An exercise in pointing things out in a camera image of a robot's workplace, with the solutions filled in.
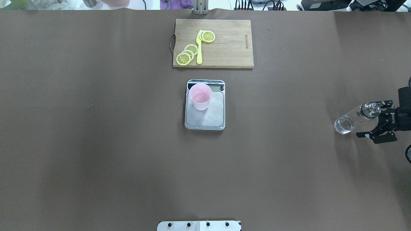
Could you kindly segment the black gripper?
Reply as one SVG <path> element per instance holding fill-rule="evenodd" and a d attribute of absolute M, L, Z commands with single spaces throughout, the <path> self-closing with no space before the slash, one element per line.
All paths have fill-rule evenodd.
<path fill-rule="evenodd" d="M 358 138 L 369 138 L 375 144 L 397 141 L 395 131 L 409 131 L 411 126 L 411 79 L 408 86 L 398 89 L 399 107 L 391 100 L 376 101 L 376 108 L 381 112 L 382 125 L 370 132 L 356 133 Z"/>

